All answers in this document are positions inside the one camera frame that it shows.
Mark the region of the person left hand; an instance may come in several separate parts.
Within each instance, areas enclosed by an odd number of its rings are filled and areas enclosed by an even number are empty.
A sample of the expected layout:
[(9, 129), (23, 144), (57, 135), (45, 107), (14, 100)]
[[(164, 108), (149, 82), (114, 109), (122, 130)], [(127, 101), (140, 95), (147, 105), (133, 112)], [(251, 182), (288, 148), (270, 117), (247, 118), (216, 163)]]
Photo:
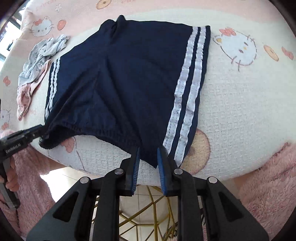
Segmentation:
[(6, 173), (6, 176), (7, 176), (6, 188), (12, 192), (17, 192), (20, 186), (18, 183), (18, 175), (16, 173), (15, 160), (13, 157), (11, 157), (10, 159), (10, 168)]

